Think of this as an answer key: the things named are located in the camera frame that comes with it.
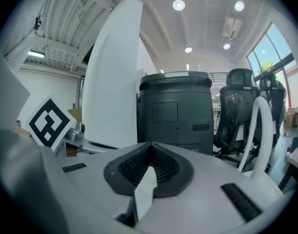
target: white wall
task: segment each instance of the white wall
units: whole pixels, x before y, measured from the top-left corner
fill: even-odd
[[[18,117],[24,129],[27,129],[26,121],[31,113],[48,95],[51,95],[58,106],[65,110],[71,109],[72,104],[76,101],[76,78],[64,78],[29,71],[19,71],[17,78],[31,93]]]
[[[223,55],[217,54],[208,49],[194,49],[187,54],[184,51],[169,53],[153,59],[156,69],[165,72],[184,71],[186,64],[189,64],[190,71],[198,71],[200,62],[204,72],[229,72],[234,68],[243,68],[241,63],[231,63]]]
[[[145,48],[141,38],[138,41],[138,59],[137,59],[137,81],[136,81],[136,91],[139,93],[140,79],[147,75],[156,74],[157,70],[150,58],[150,55]]]
[[[298,106],[298,70],[294,70],[286,76],[289,83],[291,106]]]

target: white cable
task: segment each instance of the white cable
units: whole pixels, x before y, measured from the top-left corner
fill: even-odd
[[[257,97],[254,101],[248,141],[238,170],[242,171],[243,166],[247,160],[250,148],[252,146],[254,132],[256,128],[258,109],[260,109],[261,114],[262,137],[260,142],[259,155],[257,157],[256,164],[252,171],[251,178],[257,178],[265,171],[271,154],[273,141],[272,115],[268,102],[263,97]]]

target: black grille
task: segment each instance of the black grille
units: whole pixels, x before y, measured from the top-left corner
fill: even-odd
[[[64,166],[64,167],[62,167],[62,169],[65,173],[68,173],[68,172],[76,171],[76,170],[84,168],[84,167],[86,167],[86,165],[84,163],[79,163],[79,164],[75,164],[75,165]]]
[[[225,184],[221,186],[221,189],[225,192],[227,197],[231,200],[234,207],[246,220],[251,221],[259,214],[261,210],[250,200],[248,196],[234,183]]]
[[[179,163],[175,159],[149,147],[119,165],[119,172],[138,186],[149,166],[154,168],[158,184],[171,180],[179,172]]]
[[[104,168],[104,178],[116,193],[132,196],[149,166],[154,168],[158,182],[154,197],[177,195],[190,183],[194,173],[186,158],[156,143],[145,143],[109,162]]]

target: black and white fiducial marker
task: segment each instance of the black and white fiducial marker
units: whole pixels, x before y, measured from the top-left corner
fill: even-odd
[[[49,97],[30,116],[28,128],[38,145],[50,147],[55,151],[74,123],[75,119]]]

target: air conditioner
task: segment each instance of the air conditioner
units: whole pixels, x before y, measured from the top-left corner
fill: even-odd
[[[228,37],[230,40],[236,38],[242,26],[242,20],[235,18],[226,18],[223,26],[222,36]]]

